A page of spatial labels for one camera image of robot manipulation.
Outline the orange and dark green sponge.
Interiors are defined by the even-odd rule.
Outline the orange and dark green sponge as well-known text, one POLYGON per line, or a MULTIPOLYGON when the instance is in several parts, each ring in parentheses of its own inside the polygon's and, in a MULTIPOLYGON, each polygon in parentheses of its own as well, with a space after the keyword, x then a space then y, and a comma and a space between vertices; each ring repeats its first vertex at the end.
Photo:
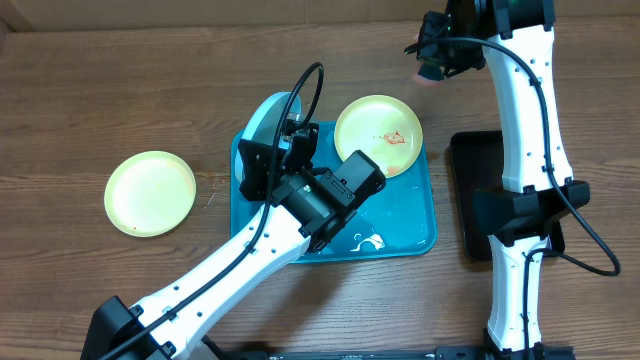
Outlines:
POLYGON ((438 65, 422 62, 412 79, 422 86, 435 86, 444 80, 441 68, 438 65))

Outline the yellow-green plate with ketchup swirl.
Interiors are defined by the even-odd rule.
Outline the yellow-green plate with ketchup swirl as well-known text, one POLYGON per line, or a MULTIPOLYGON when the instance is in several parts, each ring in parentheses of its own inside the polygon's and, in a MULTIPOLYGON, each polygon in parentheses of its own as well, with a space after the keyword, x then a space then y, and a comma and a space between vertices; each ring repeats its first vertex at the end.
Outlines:
POLYGON ((165 151, 146 151, 126 159, 111 174, 104 208, 121 232, 156 237, 187 217, 196 193, 194 173, 184 160, 165 151))

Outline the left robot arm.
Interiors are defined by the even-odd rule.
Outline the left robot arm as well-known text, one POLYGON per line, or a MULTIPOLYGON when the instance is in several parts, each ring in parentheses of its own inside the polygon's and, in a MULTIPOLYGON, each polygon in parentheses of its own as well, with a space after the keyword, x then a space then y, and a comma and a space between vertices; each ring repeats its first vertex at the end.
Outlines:
POLYGON ((118 297, 93 314, 84 359, 190 359, 207 332, 258 284, 306 253, 322 250, 381 191, 385 176, 362 151, 337 169, 317 169, 319 126, 250 122, 238 143, 241 192, 262 206, 199 265, 126 307, 118 297))

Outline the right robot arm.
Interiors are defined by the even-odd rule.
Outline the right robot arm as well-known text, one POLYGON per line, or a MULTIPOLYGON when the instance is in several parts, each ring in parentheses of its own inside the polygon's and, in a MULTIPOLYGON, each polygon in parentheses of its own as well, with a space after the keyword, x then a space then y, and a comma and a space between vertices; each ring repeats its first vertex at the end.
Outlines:
POLYGON ((408 52, 438 82, 491 73, 501 127, 461 132, 450 159, 467 255, 492 265, 492 305, 478 359, 571 359, 543 342, 540 271, 565 253, 561 219, 590 199, 575 179, 558 124, 552 57, 555 8, 541 1, 451 1, 423 18, 408 52))

